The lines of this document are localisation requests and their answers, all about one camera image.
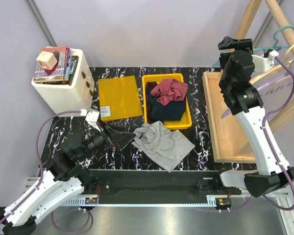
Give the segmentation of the lavender plastic hanger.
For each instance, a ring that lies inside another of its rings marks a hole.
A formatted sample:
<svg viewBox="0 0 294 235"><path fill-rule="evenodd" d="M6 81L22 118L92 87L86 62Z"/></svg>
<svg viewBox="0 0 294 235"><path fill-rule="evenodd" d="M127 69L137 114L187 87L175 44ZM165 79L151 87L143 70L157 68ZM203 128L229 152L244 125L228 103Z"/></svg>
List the lavender plastic hanger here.
<svg viewBox="0 0 294 235"><path fill-rule="evenodd" d="M256 82L256 85L254 85L255 88L257 88L257 91L259 92L260 96L262 97L264 103L265 98L268 95L274 94L276 92L280 92L283 89L291 89L293 86L293 79L290 76L288 72L285 71L280 76L269 76L265 75L264 78L260 81ZM222 115L221 119L225 118L226 116L231 115L230 109L227 109Z"/></svg>

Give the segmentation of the grey tank top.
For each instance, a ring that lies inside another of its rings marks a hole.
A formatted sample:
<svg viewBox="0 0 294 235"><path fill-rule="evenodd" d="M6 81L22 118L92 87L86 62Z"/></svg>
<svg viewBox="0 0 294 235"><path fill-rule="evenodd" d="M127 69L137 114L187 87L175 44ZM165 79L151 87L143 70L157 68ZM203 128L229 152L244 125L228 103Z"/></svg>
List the grey tank top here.
<svg viewBox="0 0 294 235"><path fill-rule="evenodd" d="M144 123L134 134L132 145L167 172L172 172L195 148L180 131L171 131L160 121Z"/></svg>

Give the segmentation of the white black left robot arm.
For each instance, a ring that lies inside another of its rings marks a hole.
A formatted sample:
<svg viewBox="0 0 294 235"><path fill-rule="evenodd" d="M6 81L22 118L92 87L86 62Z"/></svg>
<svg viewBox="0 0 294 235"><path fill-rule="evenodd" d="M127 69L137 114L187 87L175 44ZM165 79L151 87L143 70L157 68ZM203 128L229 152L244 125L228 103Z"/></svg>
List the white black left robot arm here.
<svg viewBox="0 0 294 235"><path fill-rule="evenodd" d="M135 134L100 120L97 124L99 130L87 140L79 133L69 134L58 154L45 164L40 178L17 201L0 207L2 234L30 235L48 214L70 198L99 190L97 178L80 161L101 147L123 150Z"/></svg>

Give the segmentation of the wooden hanger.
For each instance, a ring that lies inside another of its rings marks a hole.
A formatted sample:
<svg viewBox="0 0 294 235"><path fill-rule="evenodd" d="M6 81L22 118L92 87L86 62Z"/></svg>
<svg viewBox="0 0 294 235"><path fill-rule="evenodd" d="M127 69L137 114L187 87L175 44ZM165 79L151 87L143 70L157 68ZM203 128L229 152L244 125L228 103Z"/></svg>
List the wooden hanger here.
<svg viewBox="0 0 294 235"><path fill-rule="evenodd" d="M292 63L294 63L294 59L291 61L289 60L289 53L291 52L291 50L293 50L294 48L294 44L291 46L290 49L288 49L285 54L284 54L284 64L286 66L290 66ZM268 75L268 74L271 74L271 73L275 73L277 72L279 69L281 69L282 66L281 65L276 65L276 66L273 66L270 70L268 70L267 72L263 72L257 76L255 76L254 78L252 78L250 80L250 83L251 84L254 84L255 82L257 82L258 80L260 80L261 78L263 78L264 76Z"/></svg>

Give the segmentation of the navy blue tank top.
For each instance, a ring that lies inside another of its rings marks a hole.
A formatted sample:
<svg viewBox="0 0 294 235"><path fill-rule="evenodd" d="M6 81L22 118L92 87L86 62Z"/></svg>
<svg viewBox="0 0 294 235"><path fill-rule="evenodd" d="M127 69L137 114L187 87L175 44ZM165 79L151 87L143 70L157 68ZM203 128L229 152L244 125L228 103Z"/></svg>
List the navy blue tank top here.
<svg viewBox="0 0 294 235"><path fill-rule="evenodd" d="M186 97L183 101L170 101L164 106L157 101L159 96L151 95L151 91L156 85L156 82L147 82L145 85L147 123L180 121L186 110Z"/></svg>

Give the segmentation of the maroon tank top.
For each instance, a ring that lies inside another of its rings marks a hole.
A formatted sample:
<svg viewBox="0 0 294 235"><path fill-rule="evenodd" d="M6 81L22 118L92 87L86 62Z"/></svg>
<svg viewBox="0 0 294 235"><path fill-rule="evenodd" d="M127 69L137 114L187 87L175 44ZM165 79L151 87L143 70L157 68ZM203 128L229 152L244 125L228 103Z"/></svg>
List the maroon tank top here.
<svg viewBox="0 0 294 235"><path fill-rule="evenodd" d="M188 91L188 85L174 78L163 79L150 92L157 101L166 106L171 101L183 101Z"/></svg>

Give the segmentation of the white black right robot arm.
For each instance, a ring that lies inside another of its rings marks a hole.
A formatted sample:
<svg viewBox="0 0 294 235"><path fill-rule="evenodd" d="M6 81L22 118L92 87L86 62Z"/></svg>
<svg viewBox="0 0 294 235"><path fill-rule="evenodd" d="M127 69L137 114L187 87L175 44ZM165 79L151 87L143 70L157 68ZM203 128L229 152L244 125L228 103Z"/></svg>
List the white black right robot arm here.
<svg viewBox="0 0 294 235"><path fill-rule="evenodd" d="M246 189L253 197L291 186L294 167L280 151L268 124L268 116L258 90L251 84L253 72L267 72L279 62L279 53L268 49L263 56L253 53L251 39L225 36L218 43L222 74L219 87L231 114L239 121L256 160L256 171L226 170L213 181L213 190L224 194L230 187Z"/></svg>

